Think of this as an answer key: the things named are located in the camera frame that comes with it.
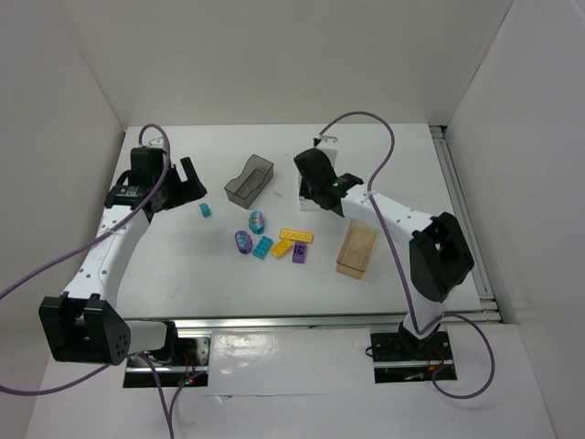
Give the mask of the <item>small teal square lego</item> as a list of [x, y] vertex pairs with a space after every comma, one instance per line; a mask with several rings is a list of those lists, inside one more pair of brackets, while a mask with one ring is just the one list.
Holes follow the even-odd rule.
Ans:
[[207, 203], [200, 203], [199, 208], [204, 218], [209, 218], [211, 216], [211, 209]]

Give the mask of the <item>yellow long lego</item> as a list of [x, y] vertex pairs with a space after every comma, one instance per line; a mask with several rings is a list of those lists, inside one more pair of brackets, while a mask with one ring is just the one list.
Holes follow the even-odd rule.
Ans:
[[312, 243], [314, 241], [314, 235], [309, 231], [287, 228], [281, 228], [279, 237], [281, 240], [287, 239], [290, 241], [298, 241], [304, 243]]

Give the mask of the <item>teal rounded patterned lego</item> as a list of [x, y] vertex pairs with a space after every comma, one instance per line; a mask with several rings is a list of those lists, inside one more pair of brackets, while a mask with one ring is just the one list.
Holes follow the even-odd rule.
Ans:
[[249, 215], [249, 228], [253, 234], [260, 235], [264, 232], [265, 219], [260, 211], [252, 211]]

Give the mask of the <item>purple rounded flower lego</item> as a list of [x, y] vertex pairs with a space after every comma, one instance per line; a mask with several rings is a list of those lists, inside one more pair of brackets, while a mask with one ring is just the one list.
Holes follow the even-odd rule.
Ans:
[[234, 239], [237, 245], [237, 249], [241, 254], [249, 254], [253, 249], [253, 241], [251, 236], [245, 230], [238, 230]]

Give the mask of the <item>yellow 2x3 lego brick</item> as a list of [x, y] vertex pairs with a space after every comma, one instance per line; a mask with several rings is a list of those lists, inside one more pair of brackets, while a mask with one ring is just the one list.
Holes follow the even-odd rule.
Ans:
[[293, 245], [293, 241], [289, 239], [281, 239], [271, 247], [271, 255], [277, 259], [280, 259], [293, 248]]

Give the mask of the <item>teal 2x4 lego brick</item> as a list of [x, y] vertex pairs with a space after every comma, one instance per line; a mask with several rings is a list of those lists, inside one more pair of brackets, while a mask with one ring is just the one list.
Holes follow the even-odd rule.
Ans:
[[263, 260], [266, 255], [269, 253], [271, 247], [273, 245], [273, 240], [267, 236], [262, 236], [258, 244], [253, 249], [253, 256]]

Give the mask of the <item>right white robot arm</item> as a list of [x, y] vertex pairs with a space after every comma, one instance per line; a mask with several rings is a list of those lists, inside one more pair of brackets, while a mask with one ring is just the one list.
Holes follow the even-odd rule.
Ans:
[[293, 162], [303, 193], [321, 209], [384, 232], [407, 300], [399, 336], [409, 349], [421, 349], [438, 331], [444, 302], [474, 268], [459, 221], [449, 212], [431, 215], [404, 206], [352, 174], [337, 175], [318, 147]]

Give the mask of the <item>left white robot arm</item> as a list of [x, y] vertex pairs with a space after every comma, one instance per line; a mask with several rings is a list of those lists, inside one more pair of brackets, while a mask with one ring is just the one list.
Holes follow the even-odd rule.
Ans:
[[156, 213], [207, 193], [190, 158], [181, 158], [182, 173], [166, 158], [159, 148], [132, 149], [106, 195], [97, 243], [63, 292], [43, 299], [38, 313], [54, 360], [118, 365], [130, 353], [131, 328], [116, 303], [133, 252]]

